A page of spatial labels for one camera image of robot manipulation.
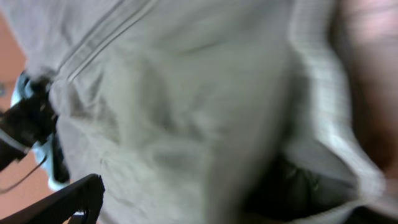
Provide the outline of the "folded blue denim jeans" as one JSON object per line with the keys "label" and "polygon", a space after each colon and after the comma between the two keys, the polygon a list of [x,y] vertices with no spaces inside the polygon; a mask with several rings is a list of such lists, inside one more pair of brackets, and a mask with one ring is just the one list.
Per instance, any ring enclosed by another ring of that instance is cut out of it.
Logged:
{"label": "folded blue denim jeans", "polygon": [[32,143],[35,159],[46,171],[49,189],[58,191],[70,183],[70,175],[55,127],[58,116],[49,101],[49,87],[48,80],[34,81],[23,72],[17,78],[11,105],[22,103],[28,125],[23,136]]}

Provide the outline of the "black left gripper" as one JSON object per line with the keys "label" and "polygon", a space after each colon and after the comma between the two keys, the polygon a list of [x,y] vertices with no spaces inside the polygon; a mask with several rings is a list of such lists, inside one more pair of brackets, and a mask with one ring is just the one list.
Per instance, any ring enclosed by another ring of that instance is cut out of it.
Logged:
{"label": "black left gripper", "polygon": [[1,170],[25,158],[32,149],[32,143],[23,136],[27,129],[27,115],[22,103],[1,112]]}

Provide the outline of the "grey shorts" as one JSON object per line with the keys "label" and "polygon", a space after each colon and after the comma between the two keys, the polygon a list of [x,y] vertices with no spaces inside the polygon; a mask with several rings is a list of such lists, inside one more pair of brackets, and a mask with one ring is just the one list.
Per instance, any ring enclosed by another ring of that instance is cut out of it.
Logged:
{"label": "grey shorts", "polygon": [[335,1],[2,1],[101,223],[344,223],[382,196]]}

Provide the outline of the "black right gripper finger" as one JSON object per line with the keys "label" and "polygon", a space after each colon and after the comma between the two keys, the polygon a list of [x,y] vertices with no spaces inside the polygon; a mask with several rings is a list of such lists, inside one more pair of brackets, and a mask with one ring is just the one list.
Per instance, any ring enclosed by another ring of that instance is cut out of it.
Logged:
{"label": "black right gripper finger", "polygon": [[98,174],[90,174],[31,206],[1,220],[1,224],[96,224],[105,187]]}

